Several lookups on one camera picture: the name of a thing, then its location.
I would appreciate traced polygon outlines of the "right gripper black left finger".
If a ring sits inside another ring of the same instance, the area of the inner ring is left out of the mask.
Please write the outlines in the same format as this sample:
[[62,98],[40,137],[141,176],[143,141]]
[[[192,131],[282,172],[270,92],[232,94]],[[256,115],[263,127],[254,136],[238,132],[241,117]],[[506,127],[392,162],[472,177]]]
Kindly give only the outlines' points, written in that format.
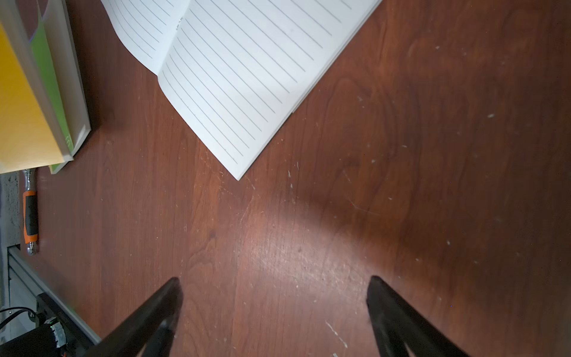
[[175,339],[184,294],[177,277],[169,279],[87,356],[168,356]]

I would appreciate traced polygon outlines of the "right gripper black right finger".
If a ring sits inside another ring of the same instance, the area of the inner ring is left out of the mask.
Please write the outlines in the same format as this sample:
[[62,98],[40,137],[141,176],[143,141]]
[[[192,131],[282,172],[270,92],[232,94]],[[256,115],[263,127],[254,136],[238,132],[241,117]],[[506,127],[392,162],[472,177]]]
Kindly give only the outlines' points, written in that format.
[[379,276],[367,288],[367,309],[381,356],[466,356]]

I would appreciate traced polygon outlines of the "yellow cover notebook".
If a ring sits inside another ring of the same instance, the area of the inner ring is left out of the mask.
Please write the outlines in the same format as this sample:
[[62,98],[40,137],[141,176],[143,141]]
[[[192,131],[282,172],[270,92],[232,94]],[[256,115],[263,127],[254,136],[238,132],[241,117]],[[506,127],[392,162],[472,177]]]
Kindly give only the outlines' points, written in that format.
[[16,3],[2,1],[1,173],[71,159]]

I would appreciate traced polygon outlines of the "lined notebook green cover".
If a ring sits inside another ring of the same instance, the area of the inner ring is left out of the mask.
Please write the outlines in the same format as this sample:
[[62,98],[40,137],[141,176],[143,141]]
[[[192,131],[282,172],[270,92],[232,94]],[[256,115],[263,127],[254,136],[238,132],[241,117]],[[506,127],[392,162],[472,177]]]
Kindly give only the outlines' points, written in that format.
[[31,50],[69,151],[64,162],[49,167],[54,175],[74,160],[92,130],[64,1],[48,1],[38,11]]

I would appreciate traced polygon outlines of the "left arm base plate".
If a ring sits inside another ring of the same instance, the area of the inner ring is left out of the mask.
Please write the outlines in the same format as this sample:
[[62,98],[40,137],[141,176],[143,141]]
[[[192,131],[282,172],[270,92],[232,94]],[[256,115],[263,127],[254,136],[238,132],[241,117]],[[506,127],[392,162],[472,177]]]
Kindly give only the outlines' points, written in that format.
[[35,310],[15,306],[1,311],[9,313],[1,322],[1,328],[22,314],[35,324],[32,330],[2,342],[2,356],[84,356],[96,345],[80,324],[45,292],[37,296]]

